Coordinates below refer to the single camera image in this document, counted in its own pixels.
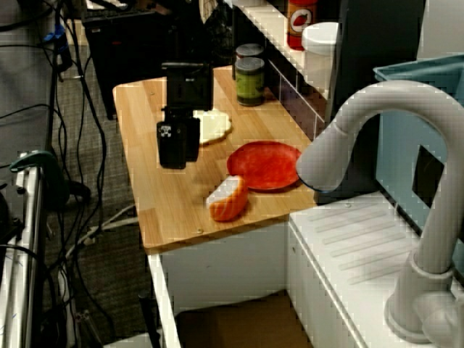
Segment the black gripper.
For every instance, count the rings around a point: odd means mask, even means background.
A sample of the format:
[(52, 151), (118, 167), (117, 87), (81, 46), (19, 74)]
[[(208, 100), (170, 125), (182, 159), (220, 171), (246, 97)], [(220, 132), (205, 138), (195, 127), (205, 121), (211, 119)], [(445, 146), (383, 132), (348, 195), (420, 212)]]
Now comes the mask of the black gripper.
[[(181, 170), (186, 161), (196, 162), (199, 155), (200, 120), (192, 116), (195, 110), (213, 108), (213, 71), (204, 62), (165, 62), (162, 69), (167, 76), (167, 99), (162, 109), (164, 121), (157, 123), (159, 163), (163, 168)], [(186, 125), (166, 122), (188, 117)]]

